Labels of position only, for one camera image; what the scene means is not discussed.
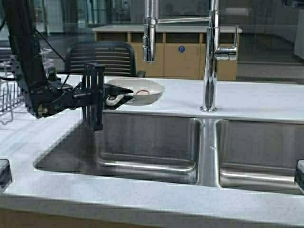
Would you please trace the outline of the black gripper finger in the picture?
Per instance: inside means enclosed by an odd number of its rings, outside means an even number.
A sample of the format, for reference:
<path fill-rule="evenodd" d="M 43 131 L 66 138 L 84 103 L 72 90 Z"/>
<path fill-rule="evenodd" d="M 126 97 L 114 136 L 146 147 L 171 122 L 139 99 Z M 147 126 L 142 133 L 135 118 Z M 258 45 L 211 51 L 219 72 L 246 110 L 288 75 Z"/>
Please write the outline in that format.
<path fill-rule="evenodd" d="M 132 94 L 133 90 L 119 87 L 112 84 L 104 84 L 104 94 L 105 96 L 118 96 L 118 95 L 125 95 L 125 94 Z"/>
<path fill-rule="evenodd" d="M 105 110 L 116 110 L 118 107 L 133 99 L 132 95 L 109 95 L 107 96 L 104 104 Z"/>

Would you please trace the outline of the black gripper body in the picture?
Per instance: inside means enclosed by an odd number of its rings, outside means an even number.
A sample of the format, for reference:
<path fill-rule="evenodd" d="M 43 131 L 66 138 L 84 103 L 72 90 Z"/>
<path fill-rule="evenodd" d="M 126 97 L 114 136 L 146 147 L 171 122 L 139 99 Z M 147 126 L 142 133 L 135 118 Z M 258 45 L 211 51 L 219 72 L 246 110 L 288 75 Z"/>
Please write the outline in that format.
<path fill-rule="evenodd" d="M 82 80 L 74 89 L 73 98 L 82 108 L 83 122 L 92 131 L 103 129 L 104 70 L 98 63 L 85 64 Z"/>

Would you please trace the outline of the black robot base left corner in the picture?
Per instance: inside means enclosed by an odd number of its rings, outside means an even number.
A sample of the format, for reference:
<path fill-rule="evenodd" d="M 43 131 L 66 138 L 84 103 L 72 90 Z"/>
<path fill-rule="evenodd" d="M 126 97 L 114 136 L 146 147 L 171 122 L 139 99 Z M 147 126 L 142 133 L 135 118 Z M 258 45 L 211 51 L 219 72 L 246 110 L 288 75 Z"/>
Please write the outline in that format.
<path fill-rule="evenodd" d="M 6 188 L 12 183 L 12 174 L 10 163 L 7 159 L 0 160 L 0 193 L 2 194 Z"/>

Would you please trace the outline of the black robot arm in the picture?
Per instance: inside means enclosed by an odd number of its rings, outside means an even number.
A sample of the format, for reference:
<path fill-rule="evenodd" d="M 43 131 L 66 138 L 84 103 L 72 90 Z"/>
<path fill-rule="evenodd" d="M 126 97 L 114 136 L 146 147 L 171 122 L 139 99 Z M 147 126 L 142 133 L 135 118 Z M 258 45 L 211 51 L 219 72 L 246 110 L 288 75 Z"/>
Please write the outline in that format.
<path fill-rule="evenodd" d="M 103 111 L 115 110 L 132 100 L 133 91 L 104 82 L 105 67 L 86 63 L 81 82 L 73 87 L 60 78 L 47 78 L 40 43 L 28 0 L 3 0 L 9 33 L 11 69 L 25 99 L 27 111 L 36 118 L 66 109 L 82 109 L 83 120 L 93 131 L 103 129 Z"/>

